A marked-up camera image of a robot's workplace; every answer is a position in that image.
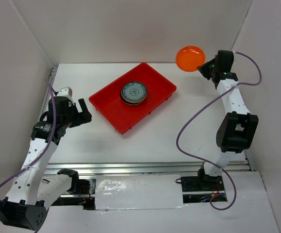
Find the orange plate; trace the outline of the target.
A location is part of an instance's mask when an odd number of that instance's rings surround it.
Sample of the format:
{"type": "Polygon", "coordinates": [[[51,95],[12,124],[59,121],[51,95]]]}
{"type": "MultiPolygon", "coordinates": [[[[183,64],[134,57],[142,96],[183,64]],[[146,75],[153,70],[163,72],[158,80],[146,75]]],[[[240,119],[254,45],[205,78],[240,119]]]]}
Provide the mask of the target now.
{"type": "Polygon", "coordinates": [[[179,69],[185,72],[194,72],[205,63],[204,51],[196,46],[186,46],[180,49],[175,61],[179,69]]]}

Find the blue patterned plate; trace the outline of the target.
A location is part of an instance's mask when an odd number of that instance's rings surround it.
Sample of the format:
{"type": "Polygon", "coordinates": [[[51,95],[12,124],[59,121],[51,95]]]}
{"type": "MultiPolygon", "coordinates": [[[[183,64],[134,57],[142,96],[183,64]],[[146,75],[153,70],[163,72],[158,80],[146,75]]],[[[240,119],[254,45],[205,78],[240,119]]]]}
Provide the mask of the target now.
{"type": "Polygon", "coordinates": [[[133,101],[143,99],[147,96],[147,93],[146,86],[141,82],[129,82],[125,84],[120,91],[121,96],[127,100],[133,101]]]}

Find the cream floral plate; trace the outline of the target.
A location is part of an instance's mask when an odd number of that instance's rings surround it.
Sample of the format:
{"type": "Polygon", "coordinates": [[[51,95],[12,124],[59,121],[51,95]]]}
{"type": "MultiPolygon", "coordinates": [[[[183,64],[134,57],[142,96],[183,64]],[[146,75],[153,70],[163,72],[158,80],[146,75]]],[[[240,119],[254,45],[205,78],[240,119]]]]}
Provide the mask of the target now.
{"type": "Polygon", "coordinates": [[[120,97],[121,97],[121,99],[122,99],[124,102],[131,102],[131,103],[143,102],[143,101],[146,99],[146,97],[144,97],[144,98],[141,99],[141,100],[133,101],[133,100],[127,100],[127,99],[124,98],[123,96],[120,96],[120,97]]]}

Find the yellow patterned black plate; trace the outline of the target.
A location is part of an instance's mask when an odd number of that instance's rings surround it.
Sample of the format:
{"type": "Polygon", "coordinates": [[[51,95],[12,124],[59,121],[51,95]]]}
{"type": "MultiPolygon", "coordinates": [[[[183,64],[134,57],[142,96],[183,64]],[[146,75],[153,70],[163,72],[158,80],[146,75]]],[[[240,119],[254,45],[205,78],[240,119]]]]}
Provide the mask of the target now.
{"type": "Polygon", "coordinates": [[[138,106],[142,104],[142,102],[138,102],[138,103],[124,102],[124,103],[128,106],[138,106]]]}

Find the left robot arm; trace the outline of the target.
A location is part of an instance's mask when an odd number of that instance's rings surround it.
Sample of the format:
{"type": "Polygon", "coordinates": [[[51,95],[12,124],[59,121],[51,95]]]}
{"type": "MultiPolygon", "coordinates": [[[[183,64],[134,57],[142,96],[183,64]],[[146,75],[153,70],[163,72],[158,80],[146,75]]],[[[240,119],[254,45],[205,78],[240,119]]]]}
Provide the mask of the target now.
{"type": "Polygon", "coordinates": [[[6,226],[37,232],[45,222],[50,206],[64,192],[79,194],[82,185],[78,172],[60,169],[52,178],[44,178],[50,158],[58,148],[68,128],[89,123],[92,116],[84,99],[78,100],[81,111],[72,99],[72,89],[67,86],[53,93],[48,110],[34,125],[30,147],[21,171],[13,186],[0,200],[0,221],[6,226]]]}

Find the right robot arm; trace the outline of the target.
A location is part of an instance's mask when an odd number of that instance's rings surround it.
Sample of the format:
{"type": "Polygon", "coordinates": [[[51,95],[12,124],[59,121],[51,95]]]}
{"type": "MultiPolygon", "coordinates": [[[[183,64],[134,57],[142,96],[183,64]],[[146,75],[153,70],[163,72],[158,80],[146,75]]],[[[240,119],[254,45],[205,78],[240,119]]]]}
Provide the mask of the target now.
{"type": "Polygon", "coordinates": [[[198,171],[196,184],[199,189],[207,190],[220,183],[221,171],[228,163],[250,148],[259,118],[251,114],[241,96],[237,75],[231,71],[234,52],[219,50],[214,59],[198,67],[202,76],[211,80],[222,96],[226,112],[216,133],[218,151],[213,163],[204,162],[198,171]]]}

